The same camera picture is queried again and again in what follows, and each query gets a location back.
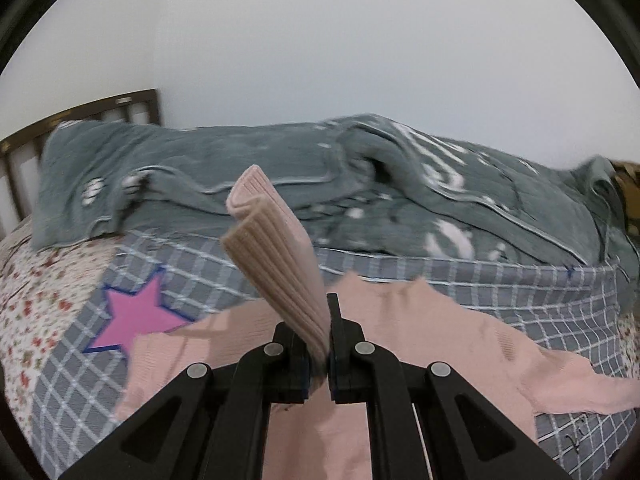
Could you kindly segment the pink knitted sweater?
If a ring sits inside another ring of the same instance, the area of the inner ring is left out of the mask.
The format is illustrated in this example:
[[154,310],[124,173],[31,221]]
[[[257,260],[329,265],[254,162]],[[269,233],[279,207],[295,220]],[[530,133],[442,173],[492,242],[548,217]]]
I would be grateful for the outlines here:
[[[329,353],[330,311],[309,236],[258,167],[247,168],[228,196],[234,227],[222,244],[258,290],[258,298],[170,333],[137,336],[115,414],[126,419],[195,362],[222,367],[271,339],[280,322],[308,347],[312,362]],[[636,408],[639,384],[594,371],[583,356],[548,350],[493,316],[462,308],[422,278],[370,283],[347,273],[334,287],[345,318],[401,361],[452,366],[524,434],[539,414],[614,414]],[[268,479],[367,479],[366,410],[332,403],[322,369],[297,406],[279,405],[268,430]]]

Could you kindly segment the grey checked duvet with stars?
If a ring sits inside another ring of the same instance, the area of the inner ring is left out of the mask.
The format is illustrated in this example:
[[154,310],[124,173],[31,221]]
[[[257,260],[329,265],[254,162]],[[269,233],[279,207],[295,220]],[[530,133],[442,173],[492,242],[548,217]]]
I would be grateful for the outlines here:
[[[387,283],[425,278],[463,307],[495,316],[541,346],[574,351],[596,372],[624,376],[617,319],[617,274],[612,266],[554,268],[516,264],[408,258],[319,249],[326,282],[352,271]],[[126,361],[119,351],[92,352],[90,340],[108,319],[105,289],[139,289],[163,269],[164,303],[189,318],[202,318],[255,297],[255,291],[204,236],[136,231],[113,261],[48,357],[35,386],[30,443],[46,474],[56,478],[116,426]]]

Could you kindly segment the floral bed sheet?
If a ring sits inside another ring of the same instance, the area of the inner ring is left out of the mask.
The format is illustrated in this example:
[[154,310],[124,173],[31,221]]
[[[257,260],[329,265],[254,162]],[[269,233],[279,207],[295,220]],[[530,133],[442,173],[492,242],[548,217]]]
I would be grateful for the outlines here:
[[1,241],[1,365],[4,397],[32,435],[35,388],[48,357],[114,258],[118,236],[32,249],[32,220]]

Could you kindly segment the grey-green quilted blanket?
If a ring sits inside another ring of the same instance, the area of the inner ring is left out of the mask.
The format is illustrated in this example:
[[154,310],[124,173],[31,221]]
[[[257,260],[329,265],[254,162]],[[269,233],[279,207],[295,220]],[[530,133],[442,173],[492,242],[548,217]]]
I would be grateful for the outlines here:
[[639,277],[613,166],[555,170],[378,115],[191,130],[74,120],[47,140],[32,246],[133,229],[221,235],[227,196],[258,166],[314,244],[354,252],[552,266]]

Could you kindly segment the brown camouflage garment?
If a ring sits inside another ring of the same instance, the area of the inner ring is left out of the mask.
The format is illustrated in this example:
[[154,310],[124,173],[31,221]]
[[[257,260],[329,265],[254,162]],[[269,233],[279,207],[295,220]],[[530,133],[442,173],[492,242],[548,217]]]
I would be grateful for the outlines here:
[[638,162],[612,160],[613,180],[623,202],[627,233],[639,237],[640,229],[640,165]]

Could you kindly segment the dark wooden headboard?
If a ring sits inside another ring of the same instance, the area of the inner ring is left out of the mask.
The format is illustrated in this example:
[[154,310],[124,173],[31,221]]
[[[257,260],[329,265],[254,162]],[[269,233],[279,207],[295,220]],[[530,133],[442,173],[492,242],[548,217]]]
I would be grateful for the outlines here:
[[48,137],[60,122],[106,120],[161,125],[160,92],[138,90],[91,101],[38,120],[1,140],[1,238],[35,208],[40,162]]

